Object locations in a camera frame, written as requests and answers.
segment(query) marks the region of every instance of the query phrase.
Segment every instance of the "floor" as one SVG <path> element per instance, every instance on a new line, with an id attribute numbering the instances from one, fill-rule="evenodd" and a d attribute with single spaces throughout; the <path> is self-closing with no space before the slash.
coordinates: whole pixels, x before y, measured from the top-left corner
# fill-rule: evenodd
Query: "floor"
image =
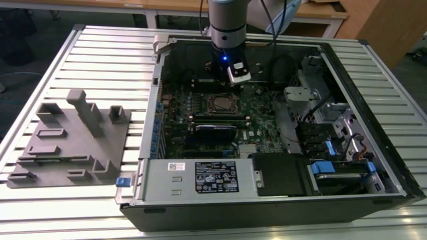
<path id="1" fill-rule="evenodd" d="M 15 72 L 43 74 L 75 24 L 118 27 L 135 27 L 146 24 L 145 16 L 121 13 L 62 11 L 59 16 L 60 19 L 54 20 L 50 11 L 32 11 L 32 20 L 38 27 L 38 32 L 27 37 L 27 42 L 35 52 L 35 60 L 32 63 L 19 67 L 11 67 L 0 60 L 0 75 Z M 197 17 L 175 18 L 167 19 L 162 16 L 159 18 L 161 27 L 165 29 L 199 30 L 199 19 Z M 207 25 L 207 19 L 203 19 L 202 26 Z M 249 28 L 249 31 L 251 33 L 263 33 L 262 30 L 253 27 Z M 413 61 L 411 57 L 406 56 L 393 72 L 422 109 L 427 112 L 427 66 Z M 39 80 L 40 77 L 36 75 L 10 75 L 0 78 L 0 83 L 6 86 L 6 91 L 0 93 L 0 140 L 20 113 Z"/>

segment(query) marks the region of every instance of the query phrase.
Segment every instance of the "metal bracket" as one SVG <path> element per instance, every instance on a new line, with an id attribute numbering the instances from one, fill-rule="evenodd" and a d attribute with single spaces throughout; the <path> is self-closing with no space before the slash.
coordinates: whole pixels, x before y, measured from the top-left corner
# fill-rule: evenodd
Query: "metal bracket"
<path id="1" fill-rule="evenodd" d="M 257 188 L 261 189 L 265 187 L 263 173 L 262 173 L 262 171 L 257 170 L 257 171 L 254 171 L 254 174 L 255 174 Z"/>
<path id="2" fill-rule="evenodd" d="M 162 54 L 170 49 L 170 35 L 169 34 L 158 34 L 154 36 L 153 41 L 153 49 L 155 54 Z"/>

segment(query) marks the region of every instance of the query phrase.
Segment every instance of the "wooden desk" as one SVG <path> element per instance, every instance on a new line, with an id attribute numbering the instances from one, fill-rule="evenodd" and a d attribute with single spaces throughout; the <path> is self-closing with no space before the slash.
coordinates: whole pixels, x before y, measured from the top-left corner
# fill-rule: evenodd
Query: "wooden desk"
<path id="1" fill-rule="evenodd" d="M 341 0 L 351 18 L 337 37 L 369 41 L 393 69 L 427 31 L 426 0 Z"/>
<path id="2" fill-rule="evenodd" d="M 146 0 L 0 0 L 2 8 L 145 14 Z"/>
<path id="3" fill-rule="evenodd" d="M 22 9 L 145 14 L 149 28 L 157 29 L 161 15 L 199 17 L 201 0 L 0 0 L 0 6 Z M 202 17 L 209 16 L 207 12 L 209 4 L 205 3 Z M 334 38 L 347 18 L 349 14 L 337 12 L 329 3 L 309 2 L 299 7 L 293 22 L 327 25 L 323 37 Z"/>
<path id="4" fill-rule="evenodd" d="M 14 0 L 6 2 L 22 2 L 34 4 L 52 4 L 70 6 L 90 6 L 90 7 L 110 7 L 110 8 L 135 8 L 143 7 L 146 0 L 118 0 L 118 1 L 98 1 L 98 0 Z"/>
<path id="5" fill-rule="evenodd" d="M 201 0 L 146 0 L 146 11 L 158 15 L 199 17 Z M 203 4 L 202 16 L 207 17 L 209 4 Z M 293 19 L 294 23 L 327 25 L 323 38 L 334 38 L 343 20 L 349 18 L 346 12 L 337 12 L 330 3 L 307 2 L 303 4 Z"/>

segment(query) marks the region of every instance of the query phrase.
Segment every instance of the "motherboard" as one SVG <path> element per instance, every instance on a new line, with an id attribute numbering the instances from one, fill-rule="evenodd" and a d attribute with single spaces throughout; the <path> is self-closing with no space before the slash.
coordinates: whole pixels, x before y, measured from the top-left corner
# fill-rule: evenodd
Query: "motherboard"
<path id="1" fill-rule="evenodd" d="M 283 152 L 274 110 L 279 92 L 251 83 L 227 92 L 186 89 L 167 84 L 163 88 L 167 159 L 233 159 Z"/>

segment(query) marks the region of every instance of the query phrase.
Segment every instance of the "metal chassis frame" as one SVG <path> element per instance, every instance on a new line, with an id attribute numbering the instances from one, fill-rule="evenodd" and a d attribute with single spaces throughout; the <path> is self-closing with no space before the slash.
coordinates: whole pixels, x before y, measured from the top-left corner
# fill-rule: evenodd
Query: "metal chassis frame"
<path id="1" fill-rule="evenodd" d="M 191 39 L 186 38 L 186 36 L 182 35 L 170 35 L 170 43 L 173 42 L 171 39 L 174 40 L 174 42 L 178 40 L 183 40 L 183 41 L 209 41 L 210 39 L 206 37 L 193 37 Z M 370 142 L 375 148 L 375 151 L 378 153 L 378 157 L 383 163 L 385 169 L 387 170 L 389 173 L 393 173 L 393 175 L 390 176 L 391 181 L 394 182 L 394 185 L 399 191 L 399 193 L 387 193 L 387 194 L 370 194 L 370 197 L 385 197 L 385 196 L 403 196 L 409 199 L 415 198 L 415 200 L 413 201 L 418 201 L 423 198 L 426 198 L 425 193 L 415 181 L 415 178 L 411 174 L 411 172 L 409 171 L 409 168 L 405 165 L 405 162 L 401 158 L 401 155 L 386 135 L 386 132 L 383 130 L 383 128 L 381 127 L 381 124 L 374 116 L 374 113 L 358 91 L 357 85 L 345 69 L 345 66 L 342 64 L 342 62 L 339 61 L 339 58 L 331 48 L 331 45 L 329 43 L 325 42 L 295 42 L 295 41 L 279 41 L 279 44 L 285 44 L 285 45 L 297 45 L 297 46 L 309 46 L 309 47 L 317 47 L 318 51 L 321 52 L 322 58 L 333 72 L 334 78 L 339 84 L 341 90 L 343 92 L 343 94 L 346 95 L 346 98 L 350 100 L 349 104 L 351 106 L 351 109 L 359 119 L 361 122 L 361 126 L 363 128 L 366 137 L 370 139 Z M 162 64 L 157 65 L 157 69 L 159 71 L 162 71 L 162 67 L 165 64 L 165 56 L 167 53 L 159 54 L 158 58 L 162 59 Z M 157 110 L 157 105 L 151 102 L 150 106 L 154 106 L 154 108 L 147 109 L 147 112 L 151 110 L 153 113 Z M 150 155 L 150 146 L 151 146 L 151 139 L 153 139 L 153 124 L 146 125 L 145 128 L 145 132 L 143 132 L 143 141 L 142 141 L 142 145 L 141 145 L 141 165 L 138 166 L 138 172 L 139 172 L 139 176 L 137 178 L 137 182 L 134 185 L 134 199 L 130 201 L 130 205 L 131 206 L 150 206 L 150 205 L 162 205 L 162 203 L 146 203 L 145 202 L 145 196 L 146 196 L 146 191 L 145 188 L 147 186 L 147 176 L 149 176 L 149 165 L 150 165 L 150 161 L 158 161 L 157 159 L 150 160 L 149 158 L 146 158 L 145 156 Z M 302 199 L 302 200 L 313 200 L 313 199 L 333 199 L 334 197 L 330 196 L 311 196 L 311 197 L 291 197 L 291 198 L 278 198 L 278 201 L 287 201 L 290 199 L 297 200 Z M 361 196 L 361 195 L 350 195 L 350 196 L 339 196 L 335 198 L 366 198 L 366 196 Z"/>

